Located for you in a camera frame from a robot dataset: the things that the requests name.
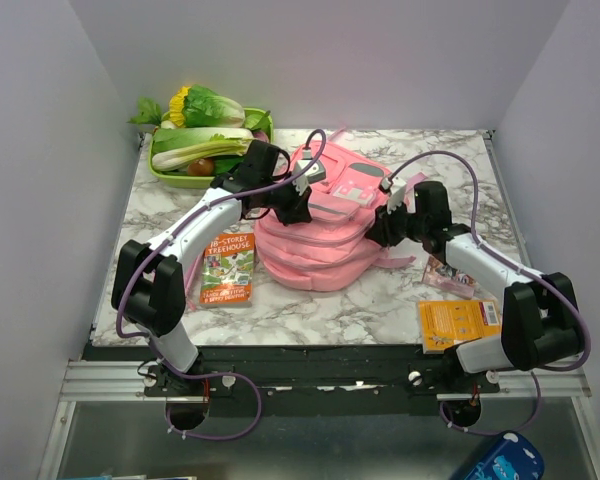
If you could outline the pink student backpack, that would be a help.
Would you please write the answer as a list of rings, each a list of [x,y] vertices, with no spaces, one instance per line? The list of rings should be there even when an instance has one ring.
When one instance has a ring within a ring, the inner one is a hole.
[[[255,223],[256,250],[269,275],[289,288],[331,292],[370,267],[413,264],[416,255],[407,241],[382,247],[365,237],[375,209],[387,203],[379,184],[390,170],[332,141],[319,160],[327,172],[328,192],[311,189],[309,223],[285,226],[274,213]]]

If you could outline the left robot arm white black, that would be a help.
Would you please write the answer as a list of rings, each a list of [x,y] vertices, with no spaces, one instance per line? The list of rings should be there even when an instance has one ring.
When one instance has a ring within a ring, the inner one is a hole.
[[[254,209],[272,210],[283,220],[308,222],[311,193],[307,166],[275,173],[279,147],[254,140],[243,161],[218,175],[201,200],[167,230],[146,243],[129,240],[120,249],[111,305],[120,337],[124,320],[136,325],[171,367],[167,382],[181,395],[202,380],[199,351],[182,322],[186,307],[184,273],[224,230]]]

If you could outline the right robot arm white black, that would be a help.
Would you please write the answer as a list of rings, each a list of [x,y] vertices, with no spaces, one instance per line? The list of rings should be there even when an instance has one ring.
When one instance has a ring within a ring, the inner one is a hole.
[[[587,336],[567,276],[527,269],[491,249],[469,226],[454,222],[442,183],[416,184],[414,199],[413,211],[398,195],[377,207],[367,238],[382,247],[404,239],[421,244],[476,280],[502,309],[500,333],[445,350],[439,371],[447,389],[463,391],[477,373],[488,370],[529,371],[586,353]]]

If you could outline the illustrated picture book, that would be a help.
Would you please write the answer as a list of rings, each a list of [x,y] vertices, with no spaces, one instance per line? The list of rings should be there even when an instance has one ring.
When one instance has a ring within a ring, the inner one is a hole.
[[[430,256],[425,265],[422,282],[430,287],[446,291],[463,299],[471,299],[475,292],[475,280],[461,270],[443,264]]]

